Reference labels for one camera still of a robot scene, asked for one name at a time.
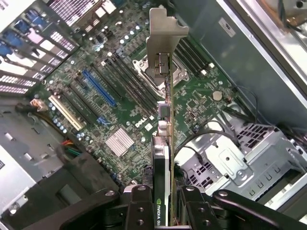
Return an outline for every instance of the white pci slot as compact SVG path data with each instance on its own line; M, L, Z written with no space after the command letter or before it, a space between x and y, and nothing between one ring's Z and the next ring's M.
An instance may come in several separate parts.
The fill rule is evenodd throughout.
M62 102L59 101L58 98L55 96L50 96L48 98L53 105L63 114L63 116L71 123L71 125L77 130L81 130L84 128L84 124L82 124L80 121L78 121L74 115L71 114L71 112L68 111L65 105L63 105Z

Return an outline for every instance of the colorful wires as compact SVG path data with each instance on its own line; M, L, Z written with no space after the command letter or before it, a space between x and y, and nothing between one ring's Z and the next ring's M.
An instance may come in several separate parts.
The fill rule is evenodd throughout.
M81 155L81 152L78 149L74 148L74 144L71 140L66 140L66 141L62 142L62 145L65 147L64 149L67 152L71 153L72 155L74 155L74 156L80 156Z

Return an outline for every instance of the blue pcie slot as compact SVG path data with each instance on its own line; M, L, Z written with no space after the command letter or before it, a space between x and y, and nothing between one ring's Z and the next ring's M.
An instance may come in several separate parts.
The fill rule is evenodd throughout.
M82 71L83 76L97 89L111 106L116 106L114 99L96 82L91 73L87 70Z

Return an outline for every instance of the green circuit board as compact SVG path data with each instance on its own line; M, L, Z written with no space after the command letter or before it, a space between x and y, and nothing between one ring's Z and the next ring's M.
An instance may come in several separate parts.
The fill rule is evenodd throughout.
M58 110L49 109L50 118L60 121L69 133L82 134L79 140L86 149L128 185L132 180L140 181L142 168L151 163L151 137L156 135L158 124L156 106L157 101L163 99L138 75L132 64L132 60L141 60L146 55L148 11L135 9L131 1L119 10L123 13L96 28L96 34L100 34L105 26L113 33L103 46L97 48L98 45L88 38L80 40L80 49L46 78L45 84L37 87L32 95L36 94L46 104L50 104L48 98L51 95L56 96L85 127L76 131ZM115 26L119 20L128 23L123 27ZM125 39L125 35L130 35L130 38L122 44L120 41ZM175 86L177 146L192 134L196 125L213 118L232 93L230 82L204 50L190 36L185 41L188 45L182 44L174 53L189 76ZM195 55L199 56L198 61L192 60ZM201 74L201 69L193 61L196 66L206 63L205 74ZM91 74L116 106L112 106L93 82L84 77L84 70ZM222 93L222 100L213 99L215 91ZM121 156L106 144L119 129L133 141Z

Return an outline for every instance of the gray metal panel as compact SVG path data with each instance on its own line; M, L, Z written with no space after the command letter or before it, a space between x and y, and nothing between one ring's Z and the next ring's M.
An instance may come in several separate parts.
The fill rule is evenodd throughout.
M191 28L190 32L237 85L251 89L259 101L260 113L272 124L287 122L307 128L307 101L248 32L229 17L218 2L221 0L175 0L178 13ZM221 18L232 27L231 37L219 24ZM254 104L254 98L246 94Z

